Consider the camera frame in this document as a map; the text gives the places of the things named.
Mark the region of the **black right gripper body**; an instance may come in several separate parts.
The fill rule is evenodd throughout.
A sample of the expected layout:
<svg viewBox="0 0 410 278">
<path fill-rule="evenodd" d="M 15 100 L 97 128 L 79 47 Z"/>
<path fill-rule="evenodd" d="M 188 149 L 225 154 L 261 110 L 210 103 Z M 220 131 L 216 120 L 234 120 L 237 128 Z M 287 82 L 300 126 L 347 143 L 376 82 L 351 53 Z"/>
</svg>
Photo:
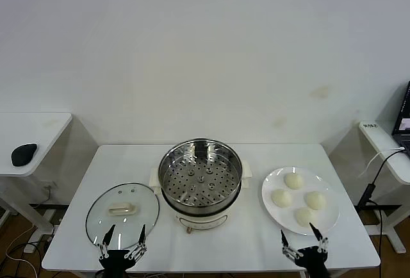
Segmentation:
<svg viewBox="0 0 410 278">
<path fill-rule="evenodd" d="M 295 264 L 305 268 L 312 278 L 329 278 L 330 273 L 325 266 L 328 258 L 327 250 L 320 249 L 318 246 L 299 249 L 299 258 L 295 259 Z"/>
</svg>

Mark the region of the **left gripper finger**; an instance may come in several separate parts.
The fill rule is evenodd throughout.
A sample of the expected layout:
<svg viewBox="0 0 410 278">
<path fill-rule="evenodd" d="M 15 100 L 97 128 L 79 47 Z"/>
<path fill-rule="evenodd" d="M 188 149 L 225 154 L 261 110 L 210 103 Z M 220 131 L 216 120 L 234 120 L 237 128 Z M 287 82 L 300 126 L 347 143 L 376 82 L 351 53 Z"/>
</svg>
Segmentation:
<svg viewBox="0 0 410 278">
<path fill-rule="evenodd" d="M 126 255 L 125 258 L 128 259 L 140 259 L 145 252 L 147 251 L 147 246 L 145 244 L 145 240 L 146 240 L 146 234 L 145 234 L 145 224 L 142 227 L 142 230 L 140 232 L 140 236 L 138 239 L 138 243 L 136 244 L 136 246 L 130 250 Z"/>
<path fill-rule="evenodd" d="M 110 245 L 114 230 L 115 224 L 113 224 L 109 231 L 104 235 L 102 242 L 97 244 L 97 247 L 99 248 L 99 259 L 106 259 L 109 257 L 108 246 Z"/>
</svg>

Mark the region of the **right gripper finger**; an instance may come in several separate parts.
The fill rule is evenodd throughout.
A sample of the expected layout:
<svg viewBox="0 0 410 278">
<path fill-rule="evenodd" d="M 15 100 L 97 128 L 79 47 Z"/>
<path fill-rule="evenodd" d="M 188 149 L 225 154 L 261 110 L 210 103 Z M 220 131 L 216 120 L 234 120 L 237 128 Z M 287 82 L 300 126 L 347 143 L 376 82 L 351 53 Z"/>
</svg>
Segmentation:
<svg viewBox="0 0 410 278">
<path fill-rule="evenodd" d="M 313 231 L 313 234 L 315 235 L 315 238 L 318 241 L 318 245 L 312 247 L 313 252 L 320 256 L 322 259 L 327 259 L 328 258 L 328 244 L 329 244 L 329 239 L 328 237 L 324 237 L 319 229 L 317 229 L 312 223 L 309 223 L 311 230 Z"/>
<path fill-rule="evenodd" d="M 282 253 L 290 261 L 295 261 L 297 259 L 300 259 L 303 256 L 301 252 L 299 252 L 298 250 L 294 249 L 293 247 L 289 245 L 288 240 L 283 230 L 281 230 L 281 243 L 282 243 Z"/>
</svg>

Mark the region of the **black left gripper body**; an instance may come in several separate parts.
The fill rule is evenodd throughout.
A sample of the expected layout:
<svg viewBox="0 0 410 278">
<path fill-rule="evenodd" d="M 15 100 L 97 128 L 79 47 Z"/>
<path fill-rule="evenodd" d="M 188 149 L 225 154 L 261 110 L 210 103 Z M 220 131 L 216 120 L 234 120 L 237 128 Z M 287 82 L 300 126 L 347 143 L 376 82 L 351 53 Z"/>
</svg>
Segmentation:
<svg viewBox="0 0 410 278">
<path fill-rule="evenodd" d="M 132 267 L 132 261 L 129 259 L 129 250 L 109 250 L 108 257 L 99 256 L 99 262 L 102 266 L 97 272 L 98 277 L 129 277 L 126 272 Z"/>
</svg>

